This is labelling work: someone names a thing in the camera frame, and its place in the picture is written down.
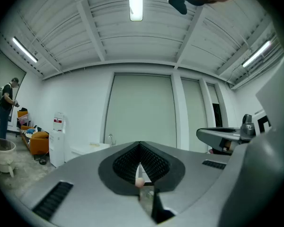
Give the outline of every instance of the white bucket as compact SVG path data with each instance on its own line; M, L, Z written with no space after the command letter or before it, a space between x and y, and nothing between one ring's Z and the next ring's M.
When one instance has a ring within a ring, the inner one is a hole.
M14 154L16 149L15 143L0 139L0 171L10 173L11 177L14 177L13 170L15 169Z

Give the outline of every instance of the orange armchair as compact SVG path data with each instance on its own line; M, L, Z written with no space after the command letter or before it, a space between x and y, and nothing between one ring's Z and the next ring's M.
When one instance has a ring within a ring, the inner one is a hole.
M33 129L33 127L28 127L28 126L21 126L22 130L28 130L28 129ZM30 153L35 156L35 155L43 155L46 154L49 150L49 140L48 139L39 139L39 138L31 138L30 143L28 145L25 135L21 134L22 140L24 144L27 146L29 149Z

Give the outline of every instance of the ventilation slot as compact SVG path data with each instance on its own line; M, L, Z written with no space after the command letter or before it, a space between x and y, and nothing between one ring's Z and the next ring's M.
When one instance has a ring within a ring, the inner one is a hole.
M209 161L209 160L205 160L202 164L206 166L222 169L222 170L226 167L226 164L224 163L219 163L219 162Z
M40 217L49 220L72 187L73 185L70 183L59 182L33 209L33 212Z

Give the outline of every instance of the door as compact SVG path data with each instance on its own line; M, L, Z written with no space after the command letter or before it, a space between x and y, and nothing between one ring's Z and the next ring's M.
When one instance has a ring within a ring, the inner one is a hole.
M175 105L170 77L115 75L105 143L152 141L176 147Z
M207 152L207 145L196 136L196 131L207 127L204 101L199 82L182 79L188 114L189 150Z

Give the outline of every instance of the concrete floor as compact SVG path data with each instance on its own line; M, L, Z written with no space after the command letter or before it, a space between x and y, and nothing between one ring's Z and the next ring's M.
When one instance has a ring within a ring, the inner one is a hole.
M38 160L34 161L34 157L30 154L20 136L16 137L13 133L7 133L6 139L16 144L14 161L25 162L15 162L14 178L9 173L0 172L0 186L19 198L33 183L49 174L55 167L50 163L49 156L45 156L46 165L39 164Z

